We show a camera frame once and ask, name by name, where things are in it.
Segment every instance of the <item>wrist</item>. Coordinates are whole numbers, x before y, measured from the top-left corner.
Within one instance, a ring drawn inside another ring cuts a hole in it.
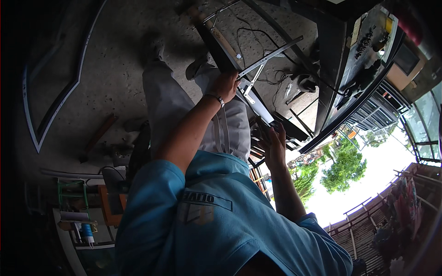
[[[223,100],[223,98],[222,98],[221,96],[219,96],[219,95],[214,95],[214,94],[212,94],[212,93],[208,93],[208,94],[205,94],[203,97],[204,97],[204,98],[211,99],[212,101],[216,101],[216,102],[218,102],[221,108],[224,107],[224,100]]]
[[[204,95],[201,98],[201,102],[203,102],[205,105],[209,105],[209,106],[216,108],[217,111],[221,108],[220,101],[218,101],[218,99],[214,96]]]

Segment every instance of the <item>clothes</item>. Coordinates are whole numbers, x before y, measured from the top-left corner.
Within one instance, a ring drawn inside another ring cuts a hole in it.
[[[350,255],[310,213],[276,213],[238,158],[198,151],[184,177],[166,160],[135,176],[118,227],[122,275],[234,275],[261,251],[287,275],[350,275]]]
[[[212,87],[219,74],[218,68],[207,63],[199,68],[195,82],[203,94]],[[143,72],[143,88],[152,132],[151,153],[154,156],[169,132],[195,104],[175,81],[173,71],[160,60],[146,65]],[[250,127],[246,106],[235,98],[226,103],[224,110],[225,116],[223,110],[217,114],[221,122],[214,120],[216,124],[214,121],[209,123],[199,149],[209,152],[229,152],[246,162],[250,154]]]

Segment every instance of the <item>blue t-shirt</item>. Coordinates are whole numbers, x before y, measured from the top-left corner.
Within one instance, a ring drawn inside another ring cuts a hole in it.
[[[198,151],[184,177],[166,160],[135,176],[115,245],[122,275],[234,275],[258,251],[287,275],[350,275],[352,260],[313,213],[275,212],[228,154]]]

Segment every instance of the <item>light gray pants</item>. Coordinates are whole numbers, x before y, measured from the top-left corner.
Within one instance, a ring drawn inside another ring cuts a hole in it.
[[[218,68],[208,63],[196,73],[195,83],[205,94],[220,75]],[[151,153],[195,104],[175,81],[173,71],[163,61],[146,65],[143,72],[143,88],[146,95],[148,119],[151,128]],[[200,150],[226,152],[248,162],[250,154],[250,127],[245,104],[235,97],[221,109],[209,123]]]

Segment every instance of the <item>hand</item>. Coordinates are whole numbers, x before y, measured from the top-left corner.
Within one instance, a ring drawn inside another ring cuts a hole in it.
[[[238,71],[222,73],[214,81],[210,94],[221,97],[224,103],[228,103],[236,95],[236,88],[241,83],[239,80],[236,80],[237,77]]]
[[[266,165],[270,172],[286,170],[286,131],[281,123],[278,124],[279,133],[273,127],[269,130],[271,144],[259,141],[258,145],[265,151]]]

